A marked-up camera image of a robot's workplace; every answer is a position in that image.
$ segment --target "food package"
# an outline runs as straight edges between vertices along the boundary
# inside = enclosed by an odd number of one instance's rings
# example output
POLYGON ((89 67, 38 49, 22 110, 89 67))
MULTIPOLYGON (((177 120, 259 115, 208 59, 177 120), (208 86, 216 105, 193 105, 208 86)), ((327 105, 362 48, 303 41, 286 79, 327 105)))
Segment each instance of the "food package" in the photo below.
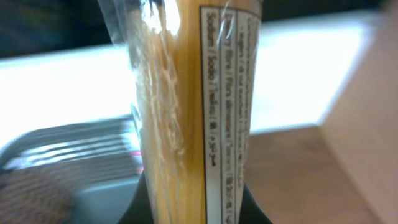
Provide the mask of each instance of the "food package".
POLYGON ((128 46, 155 223, 238 223, 262 1, 99 3, 128 46))

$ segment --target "plastic-wrapped package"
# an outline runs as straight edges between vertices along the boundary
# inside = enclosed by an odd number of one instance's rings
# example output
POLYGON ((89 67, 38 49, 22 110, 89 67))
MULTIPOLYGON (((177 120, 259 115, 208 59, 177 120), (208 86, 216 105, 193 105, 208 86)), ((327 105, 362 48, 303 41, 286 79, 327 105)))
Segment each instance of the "plastic-wrapped package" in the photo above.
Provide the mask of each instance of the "plastic-wrapped package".
POLYGON ((99 3, 129 47, 155 222, 238 223, 262 1, 99 3))

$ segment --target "yellow package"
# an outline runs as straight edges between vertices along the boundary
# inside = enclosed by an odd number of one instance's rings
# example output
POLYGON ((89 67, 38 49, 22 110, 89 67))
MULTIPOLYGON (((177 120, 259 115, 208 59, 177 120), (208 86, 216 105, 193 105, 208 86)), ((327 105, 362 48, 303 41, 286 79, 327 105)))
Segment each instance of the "yellow package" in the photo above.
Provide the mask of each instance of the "yellow package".
POLYGON ((238 223, 262 1, 100 3, 136 74, 155 222, 238 223))

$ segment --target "brown wall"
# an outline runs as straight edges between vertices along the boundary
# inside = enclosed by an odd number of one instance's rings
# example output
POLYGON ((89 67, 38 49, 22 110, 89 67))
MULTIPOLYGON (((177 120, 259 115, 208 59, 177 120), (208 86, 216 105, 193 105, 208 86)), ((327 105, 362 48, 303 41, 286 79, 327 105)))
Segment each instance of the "brown wall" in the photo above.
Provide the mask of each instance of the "brown wall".
POLYGON ((326 120, 323 133, 370 206, 398 223, 398 4, 326 120))

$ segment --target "brown surface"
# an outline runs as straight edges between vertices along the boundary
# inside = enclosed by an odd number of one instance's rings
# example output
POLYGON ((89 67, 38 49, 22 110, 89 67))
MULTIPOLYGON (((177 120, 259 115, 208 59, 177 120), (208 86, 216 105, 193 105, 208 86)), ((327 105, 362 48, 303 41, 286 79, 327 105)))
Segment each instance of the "brown surface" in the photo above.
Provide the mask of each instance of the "brown surface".
POLYGON ((246 182, 275 224, 379 224, 318 128, 251 136, 246 182))
POLYGON ((395 4, 322 128, 336 157, 385 224, 398 223, 398 1, 395 4))

